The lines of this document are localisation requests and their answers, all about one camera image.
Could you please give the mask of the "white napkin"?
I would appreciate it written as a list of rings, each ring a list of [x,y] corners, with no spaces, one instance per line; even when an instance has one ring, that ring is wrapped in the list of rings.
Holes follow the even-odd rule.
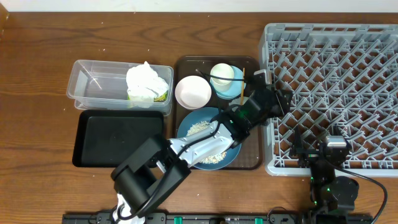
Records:
[[[127,94],[131,93],[135,96],[151,96],[157,98],[166,91],[169,92],[169,85],[161,78],[158,73],[150,67],[148,62],[142,65],[132,67],[126,74]],[[140,108],[149,108],[154,103],[145,103],[140,101],[131,101],[133,106]]]

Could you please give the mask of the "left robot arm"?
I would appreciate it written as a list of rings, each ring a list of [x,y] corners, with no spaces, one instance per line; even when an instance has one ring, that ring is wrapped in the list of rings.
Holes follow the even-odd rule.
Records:
[[[240,145],[253,128],[290,111],[293,92],[277,90],[262,75],[242,79],[254,88],[243,105],[219,109],[209,126],[183,138],[156,134],[111,173],[118,204],[113,223],[143,223],[205,158]]]

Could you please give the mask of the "clear plastic wrap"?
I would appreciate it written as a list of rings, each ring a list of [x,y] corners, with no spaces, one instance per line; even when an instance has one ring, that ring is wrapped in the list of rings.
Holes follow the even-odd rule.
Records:
[[[240,97],[238,100],[239,106],[243,106],[247,101],[248,101],[249,97]]]

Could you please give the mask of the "dark blue plate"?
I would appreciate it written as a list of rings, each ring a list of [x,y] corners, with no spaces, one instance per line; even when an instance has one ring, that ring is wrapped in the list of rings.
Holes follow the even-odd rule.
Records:
[[[177,138],[185,137],[192,126],[199,124],[202,121],[206,121],[209,123],[211,119],[217,114],[218,108],[214,107],[204,107],[192,111],[180,123],[180,126],[177,129]],[[235,158],[237,158],[238,154],[240,153],[241,146],[242,144],[236,146],[235,148],[227,150],[224,159],[216,164],[204,164],[199,162],[196,163],[193,167],[201,170],[233,170],[233,168],[228,166],[235,160]]]

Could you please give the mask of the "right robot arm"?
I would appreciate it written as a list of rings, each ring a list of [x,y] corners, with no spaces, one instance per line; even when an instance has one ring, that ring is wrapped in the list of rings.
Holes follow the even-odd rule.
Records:
[[[335,170],[346,160],[351,150],[348,141],[333,128],[333,134],[318,142],[317,149],[307,149],[298,127],[290,155],[298,157],[299,167],[310,169],[310,200],[315,204],[299,215],[298,223],[348,223],[348,213],[354,210],[359,184],[356,180],[336,176]]]

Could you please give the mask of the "green yellow snack wrapper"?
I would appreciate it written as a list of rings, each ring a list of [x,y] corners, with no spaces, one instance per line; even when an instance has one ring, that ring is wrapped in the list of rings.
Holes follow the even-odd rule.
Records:
[[[152,98],[151,96],[135,96],[131,93],[127,94],[128,100],[131,101],[140,101],[145,103],[153,103],[153,102],[163,102],[167,99],[168,92],[166,91],[163,95],[157,98]]]

